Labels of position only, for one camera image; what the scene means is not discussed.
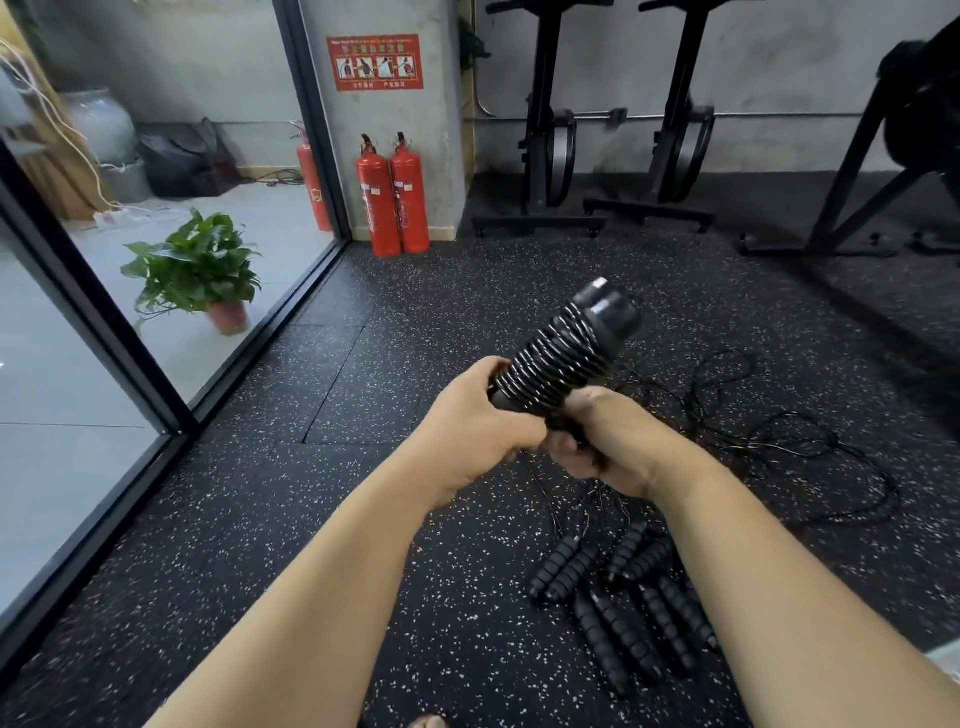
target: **green plant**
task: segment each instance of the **green plant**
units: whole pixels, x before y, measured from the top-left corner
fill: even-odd
[[[196,313],[211,303],[253,300],[260,279],[243,247],[241,233],[223,212],[204,218],[191,210],[190,221],[162,243],[130,243],[136,258],[120,268],[128,278],[144,279],[136,299],[141,325],[175,309]]]

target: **black bag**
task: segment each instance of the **black bag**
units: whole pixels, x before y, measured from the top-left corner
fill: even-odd
[[[213,122],[151,124],[140,135],[147,182],[158,197],[219,197],[242,178]]]

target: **plant pot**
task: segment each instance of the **plant pot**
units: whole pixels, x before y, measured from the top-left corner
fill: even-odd
[[[206,316],[224,336],[233,336],[250,328],[250,316],[242,301],[211,303]]]

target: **potted plant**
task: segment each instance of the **potted plant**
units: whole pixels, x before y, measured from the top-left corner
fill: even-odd
[[[179,309],[204,311],[225,336],[245,331],[260,279],[251,270],[252,255],[240,231],[223,212],[204,218],[191,210],[190,221],[162,243],[131,243],[136,259],[120,268],[128,278],[144,279],[136,299],[137,327],[148,319]]]

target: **white cable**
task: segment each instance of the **white cable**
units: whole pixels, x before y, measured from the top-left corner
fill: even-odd
[[[69,144],[73,148],[73,150],[78,155],[80,155],[81,159],[84,162],[86,162],[86,166],[90,168],[90,172],[93,173],[93,178],[97,181],[97,195],[98,197],[100,197],[101,200],[103,200],[104,204],[110,208],[110,210],[120,211],[123,209],[132,209],[132,210],[139,210],[140,212],[146,212],[147,214],[151,214],[151,215],[156,214],[157,212],[166,211],[166,210],[179,212],[180,214],[184,213],[184,210],[179,210],[175,207],[166,207],[160,210],[152,210],[146,207],[122,205],[115,200],[114,201],[108,200],[106,195],[104,194],[104,184],[103,184],[103,180],[100,177],[100,171],[96,168],[96,166],[94,166],[93,162],[90,161],[90,158],[86,155],[84,150],[81,149],[80,146],[76,142],[74,142],[74,140],[71,139],[64,132],[64,129],[76,134],[83,141],[88,142],[89,140],[86,138],[86,136],[82,132],[70,126],[69,124],[66,123],[66,121],[63,120],[63,117],[60,115],[60,110],[57,109],[57,106],[50,100],[50,98],[43,92],[43,89],[41,89],[39,84],[36,82],[36,76],[34,76],[34,71],[30,67],[30,63],[27,61],[24,55],[20,52],[20,49],[14,45],[11,45],[3,37],[0,37],[0,43],[2,43],[4,47],[6,47],[7,50],[9,50],[13,54],[17,62],[20,64],[20,68],[17,68],[10,61],[10,59],[6,58],[3,55],[0,55],[0,61],[6,64],[6,66],[13,72],[14,76],[16,76],[17,80],[20,83],[24,84],[34,93],[34,95],[40,102],[40,108],[43,110],[43,115],[46,116],[47,121],[50,122],[50,126],[52,126],[54,131],[60,136],[60,138],[63,139],[63,141],[65,141],[67,144]],[[111,169],[121,169],[121,167],[117,167],[112,164],[104,165],[104,166],[109,166]]]

